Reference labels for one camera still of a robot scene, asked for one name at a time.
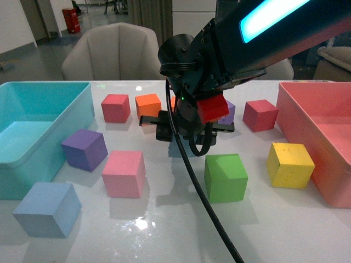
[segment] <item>floor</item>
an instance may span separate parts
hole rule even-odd
[[[35,50],[15,54],[10,60],[11,68],[0,70],[0,84],[9,81],[62,81],[61,65],[86,31],[116,22],[129,22],[128,14],[115,14],[112,6],[108,7],[106,15],[104,5],[80,8],[80,33],[67,33],[61,39],[41,41]]]

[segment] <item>curtain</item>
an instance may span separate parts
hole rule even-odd
[[[155,31],[158,45],[173,35],[172,0],[128,0],[132,24]]]

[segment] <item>green cube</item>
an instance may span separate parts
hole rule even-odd
[[[243,200],[247,180],[238,154],[206,156],[205,183],[210,203]]]

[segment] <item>plastic bin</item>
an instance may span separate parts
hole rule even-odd
[[[304,144],[311,179],[325,201],[351,208],[351,83],[280,83],[277,123],[288,142]]]
[[[89,82],[0,85],[0,199],[52,181],[65,160],[61,142],[93,118]]]

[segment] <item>chair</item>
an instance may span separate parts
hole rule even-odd
[[[267,74],[255,78],[257,80],[292,80],[294,70],[288,59],[283,59],[266,68]]]
[[[62,64],[66,81],[157,80],[158,43],[153,30],[127,23],[95,27],[77,42]]]

